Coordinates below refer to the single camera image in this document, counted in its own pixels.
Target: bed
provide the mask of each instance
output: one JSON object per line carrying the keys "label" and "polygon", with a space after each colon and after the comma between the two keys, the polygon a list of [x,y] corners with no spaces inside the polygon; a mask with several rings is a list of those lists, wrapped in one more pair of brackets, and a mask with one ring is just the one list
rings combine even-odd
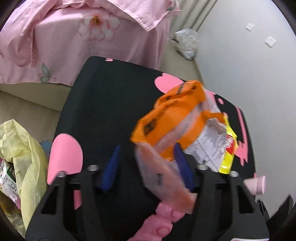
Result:
{"label": "bed", "polygon": [[90,56],[158,69],[178,11],[170,0],[26,0],[0,32],[0,90],[61,110]]}

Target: pink bedsheet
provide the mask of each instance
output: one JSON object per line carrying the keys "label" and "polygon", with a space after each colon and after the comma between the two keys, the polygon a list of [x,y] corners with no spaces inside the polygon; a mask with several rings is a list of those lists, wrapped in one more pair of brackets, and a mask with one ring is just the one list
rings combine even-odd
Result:
{"label": "pink bedsheet", "polygon": [[[124,14],[114,15],[102,7],[88,5],[79,9],[50,10],[34,27],[33,36],[22,35],[22,45],[14,39],[6,40],[7,46],[0,43],[0,83],[49,82],[72,86],[90,56],[158,69],[169,33],[170,16],[164,16],[156,27],[146,31]],[[12,15],[8,25],[13,26],[16,21]],[[30,37],[32,44],[28,41],[24,48],[23,43]],[[11,54],[4,47],[15,53]]]}

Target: orange packaging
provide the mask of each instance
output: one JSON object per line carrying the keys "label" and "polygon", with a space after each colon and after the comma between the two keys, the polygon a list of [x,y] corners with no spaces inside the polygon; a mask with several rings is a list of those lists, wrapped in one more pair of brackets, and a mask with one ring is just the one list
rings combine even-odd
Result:
{"label": "orange packaging", "polygon": [[[192,213],[196,194],[185,188],[178,170],[171,164],[173,147],[178,142],[183,150],[191,148],[209,119],[218,125],[225,124],[222,113],[209,110],[202,83],[191,80],[161,96],[132,133],[145,186],[175,210]],[[226,129],[222,130],[226,141]]]}

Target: white wall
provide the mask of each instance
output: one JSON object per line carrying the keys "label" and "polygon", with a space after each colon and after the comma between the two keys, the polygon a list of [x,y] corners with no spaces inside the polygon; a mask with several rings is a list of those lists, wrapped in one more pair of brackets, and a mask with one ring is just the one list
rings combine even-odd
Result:
{"label": "white wall", "polygon": [[198,33],[205,86],[244,112],[272,214],[289,193],[296,200],[296,37],[271,0],[218,0]]}

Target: metal screw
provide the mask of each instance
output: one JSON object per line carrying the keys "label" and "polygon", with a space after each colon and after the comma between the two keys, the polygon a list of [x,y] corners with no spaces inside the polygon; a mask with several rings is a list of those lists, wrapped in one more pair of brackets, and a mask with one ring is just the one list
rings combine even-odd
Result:
{"label": "metal screw", "polygon": [[98,165],[90,165],[87,168],[89,171],[97,171],[100,169],[100,167]]}
{"label": "metal screw", "polygon": [[239,173],[236,172],[236,171],[231,171],[230,172],[230,176],[232,176],[232,177],[238,177],[239,176]]}
{"label": "metal screw", "polygon": [[197,168],[202,171],[206,171],[208,169],[207,165],[205,164],[198,164]]}
{"label": "metal screw", "polygon": [[57,177],[65,177],[66,176],[66,172],[65,171],[60,171],[57,175]]}

